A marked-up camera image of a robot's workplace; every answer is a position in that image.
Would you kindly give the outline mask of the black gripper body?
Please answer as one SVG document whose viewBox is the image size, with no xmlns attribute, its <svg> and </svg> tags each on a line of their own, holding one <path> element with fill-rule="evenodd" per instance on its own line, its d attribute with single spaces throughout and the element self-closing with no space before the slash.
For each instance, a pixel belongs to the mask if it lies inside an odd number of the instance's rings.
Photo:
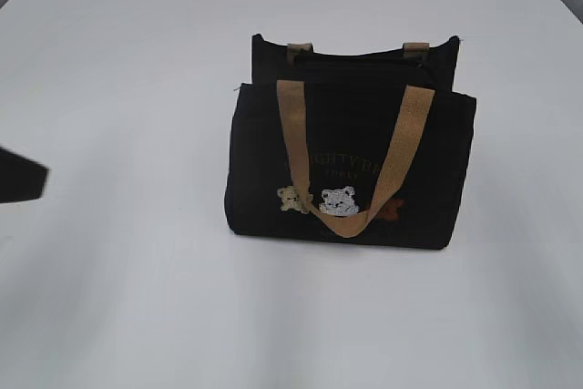
<svg viewBox="0 0 583 389">
<path fill-rule="evenodd" d="M 0 202 L 38 200 L 43 196 L 49 168 L 6 148 L 0 151 Z"/>
</svg>

